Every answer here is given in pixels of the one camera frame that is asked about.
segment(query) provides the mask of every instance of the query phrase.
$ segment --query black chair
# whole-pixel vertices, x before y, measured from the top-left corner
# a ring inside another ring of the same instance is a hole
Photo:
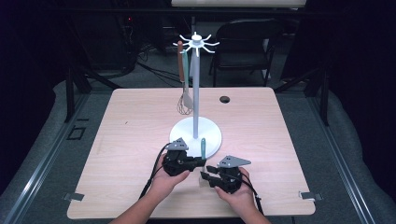
[[[215,54],[210,64],[209,75],[213,73],[213,87],[216,87],[217,70],[266,70],[264,85],[273,59],[276,39],[283,33],[283,23],[268,20],[235,20],[222,25],[216,33]],[[264,49],[263,41],[269,39]]]

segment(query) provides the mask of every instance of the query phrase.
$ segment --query brown utensil handle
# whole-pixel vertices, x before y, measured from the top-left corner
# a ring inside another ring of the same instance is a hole
[[[177,62],[178,62],[178,75],[180,76],[180,81],[184,82],[184,72],[183,72],[183,61],[181,58],[181,51],[183,50],[183,42],[181,40],[177,41]]]

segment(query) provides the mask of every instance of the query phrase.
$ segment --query person's left hand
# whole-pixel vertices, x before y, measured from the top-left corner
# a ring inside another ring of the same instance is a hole
[[[185,180],[190,174],[190,171],[187,170],[180,175],[170,176],[162,168],[164,156],[165,154],[162,154],[158,160],[156,170],[158,170],[160,167],[161,169],[154,176],[151,187],[148,190],[148,193],[155,193],[160,200],[165,199],[172,192],[174,187],[181,181]]]

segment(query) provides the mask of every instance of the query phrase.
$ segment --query light wood tabletop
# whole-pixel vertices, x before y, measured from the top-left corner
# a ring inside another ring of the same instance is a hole
[[[304,7],[306,0],[172,0],[172,7]]]
[[[186,118],[177,112],[181,93],[113,92],[76,189],[84,198],[70,203],[68,217],[117,217],[138,200],[160,149],[170,141],[170,131]],[[230,102],[222,103],[221,96],[230,97]],[[265,215],[315,212],[313,202],[299,197],[299,191],[309,188],[272,89],[201,88],[200,117],[215,122],[222,134],[219,151],[206,165],[216,166],[227,155],[251,161],[244,167],[262,198]],[[151,217],[235,217],[214,189],[199,184],[200,171],[196,168],[177,185]]]

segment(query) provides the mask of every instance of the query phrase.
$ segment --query white round base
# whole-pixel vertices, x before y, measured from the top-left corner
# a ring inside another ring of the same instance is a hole
[[[171,130],[169,139],[170,142],[173,142],[180,137],[189,147],[187,155],[191,157],[201,156],[201,141],[203,138],[206,141],[205,157],[207,159],[213,156],[221,145],[219,126],[212,120],[202,117],[198,118],[198,137],[196,139],[193,138],[193,117],[179,121]]]

